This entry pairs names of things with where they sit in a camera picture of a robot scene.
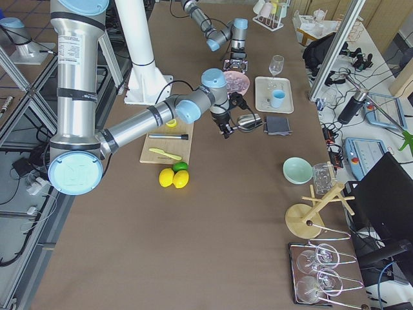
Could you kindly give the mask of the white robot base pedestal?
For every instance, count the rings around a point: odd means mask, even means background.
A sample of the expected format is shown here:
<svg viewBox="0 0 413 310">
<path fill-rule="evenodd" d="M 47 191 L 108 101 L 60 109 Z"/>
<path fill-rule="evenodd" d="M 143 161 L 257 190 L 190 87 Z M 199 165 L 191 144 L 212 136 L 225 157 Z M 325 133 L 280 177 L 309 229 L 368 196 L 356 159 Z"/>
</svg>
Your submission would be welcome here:
<svg viewBox="0 0 413 310">
<path fill-rule="evenodd" d="M 143 2 L 116 0 L 115 3 L 132 62 L 125 103 L 155 105 L 170 95 L 169 83 L 173 77 L 162 74 L 156 67 Z"/>
</svg>

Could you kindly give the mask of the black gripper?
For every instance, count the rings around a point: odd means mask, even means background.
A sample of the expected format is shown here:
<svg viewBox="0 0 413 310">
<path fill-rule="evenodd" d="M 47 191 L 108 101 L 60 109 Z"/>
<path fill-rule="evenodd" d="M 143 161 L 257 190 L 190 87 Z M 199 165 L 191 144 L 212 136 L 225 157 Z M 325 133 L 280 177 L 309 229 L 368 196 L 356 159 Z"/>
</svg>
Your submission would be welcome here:
<svg viewBox="0 0 413 310">
<path fill-rule="evenodd" d="M 229 99 L 218 105 L 214 104 L 211 106 L 212 119 L 220 129 L 220 133 L 225 139 L 234 132 L 236 127 L 230 126 L 231 113 L 230 110 L 239 107 L 243 110 L 247 108 L 247 102 L 244 100 L 243 96 L 238 92 L 233 92 L 229 94 Z"/>
<path fill-rule="evenodd" d="M 244 46 L 232 46 L 230 48 L 230 57 L 225 60 L 225 70 L 237 70 L 239 72 L 246 72 L 248 70 L 247 53 Z"/>
</svg>

